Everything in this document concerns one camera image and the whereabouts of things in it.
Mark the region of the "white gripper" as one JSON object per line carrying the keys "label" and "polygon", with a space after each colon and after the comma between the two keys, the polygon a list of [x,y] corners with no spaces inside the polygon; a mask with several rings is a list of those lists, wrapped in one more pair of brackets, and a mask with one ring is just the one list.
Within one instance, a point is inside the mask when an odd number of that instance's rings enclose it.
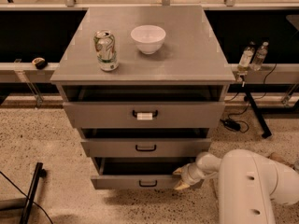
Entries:
{"label": "white gripper", "polygon": [[199,169],[195,162],[188,163],[182,168],[177,168],[173,175],[181,175],[181,179],[175,186],[175,190],[187,189],[189,186],[193,186],[199,183],[205,178],[205,173]]}

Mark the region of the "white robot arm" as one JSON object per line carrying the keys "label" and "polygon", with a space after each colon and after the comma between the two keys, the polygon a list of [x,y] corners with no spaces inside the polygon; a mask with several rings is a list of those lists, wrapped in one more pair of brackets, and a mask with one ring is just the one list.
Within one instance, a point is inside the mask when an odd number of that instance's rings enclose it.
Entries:
{"label": "white robot arm", "polygon": [[189,188],[216,178],[220,224],[276,224],[272,203],[299,202],[299,174],[291,166],[245,149],[221,159],[208,153],[174,171],[175,189]]}

